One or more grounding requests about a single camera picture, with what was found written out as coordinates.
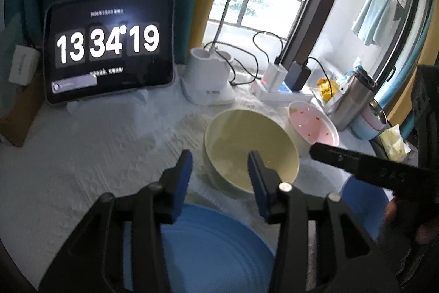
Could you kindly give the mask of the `person right hand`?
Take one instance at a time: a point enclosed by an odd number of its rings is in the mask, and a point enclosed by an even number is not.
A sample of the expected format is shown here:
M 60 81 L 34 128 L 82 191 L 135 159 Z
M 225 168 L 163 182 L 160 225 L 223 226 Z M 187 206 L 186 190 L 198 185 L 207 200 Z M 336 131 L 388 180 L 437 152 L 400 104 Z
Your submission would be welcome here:
M 438 217 L 412 229 L 403 223 L 398 204 L 399 199 L 393 198 L 385 209 L 376 245 L 401 292 L 437 292 Z

